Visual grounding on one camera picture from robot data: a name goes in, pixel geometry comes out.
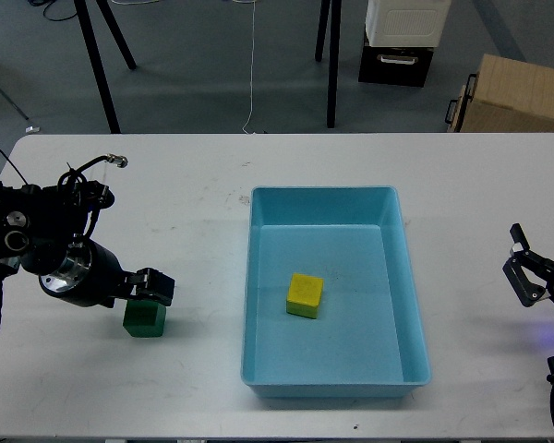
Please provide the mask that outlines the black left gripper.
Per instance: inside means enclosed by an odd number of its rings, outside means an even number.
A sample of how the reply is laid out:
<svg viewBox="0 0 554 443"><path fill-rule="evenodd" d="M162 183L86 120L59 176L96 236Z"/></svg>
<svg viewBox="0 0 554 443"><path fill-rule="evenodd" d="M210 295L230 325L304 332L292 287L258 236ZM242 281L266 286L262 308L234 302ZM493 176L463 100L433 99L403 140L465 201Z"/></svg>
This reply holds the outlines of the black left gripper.
<svg viewBox="0 0 554 443"><path fill-rule="evenodd" d="M89 240L73 248L56 271L40 276L39 284L48 295L72 305L112 308L127 275L111 251ZM175 280L156 269L140 269L129 275L128 283L136 300L163 306L173 302Z"/></svg>

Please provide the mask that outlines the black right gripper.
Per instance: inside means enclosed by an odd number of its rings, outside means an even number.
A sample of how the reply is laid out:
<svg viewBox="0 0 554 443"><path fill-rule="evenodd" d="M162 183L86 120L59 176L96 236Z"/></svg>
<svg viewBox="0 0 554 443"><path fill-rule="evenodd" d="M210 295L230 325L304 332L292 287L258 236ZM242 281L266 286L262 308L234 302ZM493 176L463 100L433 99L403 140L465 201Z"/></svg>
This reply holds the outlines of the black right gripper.
<svg viewBox="0 0 554 443"><path fill-rule="evenodd" d="M511 252L519 253L519 257L509 258L502 270L524 307L531 307L545 297L554 302L554 261L539 256L533 251L527 251L529 244L520 223L514 223L510 228L513 245ZM541 286L531 282L524 269L531 270L546 285Z"/></svg>

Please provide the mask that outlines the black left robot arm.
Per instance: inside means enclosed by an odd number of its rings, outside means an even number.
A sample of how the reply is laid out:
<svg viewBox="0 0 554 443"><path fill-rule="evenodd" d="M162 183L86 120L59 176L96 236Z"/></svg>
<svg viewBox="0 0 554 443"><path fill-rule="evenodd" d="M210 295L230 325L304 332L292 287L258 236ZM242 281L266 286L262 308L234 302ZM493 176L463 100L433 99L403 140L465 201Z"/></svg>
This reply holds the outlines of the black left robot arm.
<svg viewBox="0 0 554 443"><path fill-rule="evenodd" d="M102 210L114 204L109 187L84 172L99 162L119 168L124 156L106 154L60 176L55 186L0 183L0 329L3 281L24 269L49 296L81 307L126 301L123 326L136 338L163 335L175 281L153 268L122 269L91 235Z"/></svg>

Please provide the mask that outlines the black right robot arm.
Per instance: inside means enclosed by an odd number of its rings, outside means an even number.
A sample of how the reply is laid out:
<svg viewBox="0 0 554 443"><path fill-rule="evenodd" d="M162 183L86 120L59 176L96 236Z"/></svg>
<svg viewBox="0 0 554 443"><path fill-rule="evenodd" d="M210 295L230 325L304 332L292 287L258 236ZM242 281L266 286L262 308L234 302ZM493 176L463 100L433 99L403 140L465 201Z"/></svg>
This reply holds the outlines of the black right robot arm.
<svg viewBox="0 0 554 443"><path fill-rule="evenodd" d="M554 260L532 250L519 223L512 225L510 235L513 245L502 270L520 303L531 307L548 299L554 305Z"/></svg>

